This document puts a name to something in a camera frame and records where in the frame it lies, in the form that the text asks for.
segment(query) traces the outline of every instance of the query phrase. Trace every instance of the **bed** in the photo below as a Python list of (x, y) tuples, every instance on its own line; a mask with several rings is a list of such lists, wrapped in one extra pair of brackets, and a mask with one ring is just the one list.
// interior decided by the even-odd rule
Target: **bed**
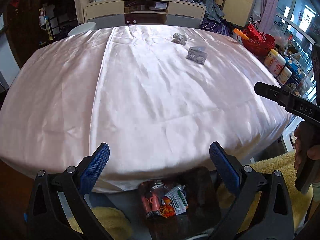
[[(186, 34), (185, 46), (172, 42)], [(186, 59), (205, 46), (204, 65)], [(94, 191), (119, 192), (193, 167), (214, 169), (210, 143), (239, 160), (279, 138), (291, 115), (257, 96), (278, 86), (231, 37), (197, 29), (132, 25), (90, 31), (37, 50), (0, 112), (0, 158), (34, 178), (62, 172), (101, 142), (110, 159)]]

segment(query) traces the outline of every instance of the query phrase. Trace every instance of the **wooden drawer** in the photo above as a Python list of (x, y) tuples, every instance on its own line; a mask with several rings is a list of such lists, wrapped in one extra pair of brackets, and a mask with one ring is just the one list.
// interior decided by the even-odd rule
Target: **wooden drawer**
[(168, 6), (168, 14), (177, 16), (189, 16), (197, 19), (201, 19), (203, 10), (204, 9), (202, 7), (179, 2), (169, 2)]
[(124, 14), (124, 1), (106, 2), (87, 6), (87, 20), (96, 17)]
[(197, 29), (201, 24), (201, 19), (191, 18), (190, 16), (167, 15), (166, 25), (181, 26)]
[(95, 19), (89, 19), (88, 22), (95, 22), (97, 25), (97, 29), (123, 26), (124, 14), (98, 17)]

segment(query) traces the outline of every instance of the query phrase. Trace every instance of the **white cable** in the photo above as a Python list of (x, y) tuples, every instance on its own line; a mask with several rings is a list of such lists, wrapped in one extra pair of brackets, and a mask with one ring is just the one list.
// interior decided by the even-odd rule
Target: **white cable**
[(203, 234), (203, 235), (193, 236), (193, 237), (188, 238), (186, 240), (194, 240), (194, 239), (198, 239), (198, 238), (201, 238), (201, 237), (208, 237), (208, 236), (209, 236), (208, 234)]

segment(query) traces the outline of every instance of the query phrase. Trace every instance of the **purple fabric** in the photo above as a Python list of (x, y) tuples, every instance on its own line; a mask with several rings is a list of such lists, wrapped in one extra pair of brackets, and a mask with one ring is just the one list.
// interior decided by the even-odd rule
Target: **purple fabric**
[(202, 24), (199, 25), (199, 29), (230, 36), (230, 32), (227, 28), (227, 21), (225, 19), (221, 19), (220, 23), (210, 19), (203, 19)]
[(273, 27), (279, 0), (262, 0), (259, 32), (269, 33)]

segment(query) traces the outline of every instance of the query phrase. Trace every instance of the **orange plastic item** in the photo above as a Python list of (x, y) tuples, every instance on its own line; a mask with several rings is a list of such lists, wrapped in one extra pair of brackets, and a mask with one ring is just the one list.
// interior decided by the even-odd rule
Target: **orange plastic item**
[(145, 198), (145, 197), (142, 197), (141, 200), (142, 200), (145, 212), (146, 213), (151, 212), (152, 210), (150, 208), (149, 200), (147, 198)]
[(155, 193), (152, 193), (152, 197), (150, 198), (150, 202), (152, 204), (152, 211), (159, 211), (160, 210), (160, 203), (158, 197)]
[(241, 38), (243, 38), (244, 40), (248, 40), (249, 37), (247, 35), (245, 35), (242, 31), (238, 30), (238, 29), (234, 29), (233, 32), (237, 35), (239, 35)]

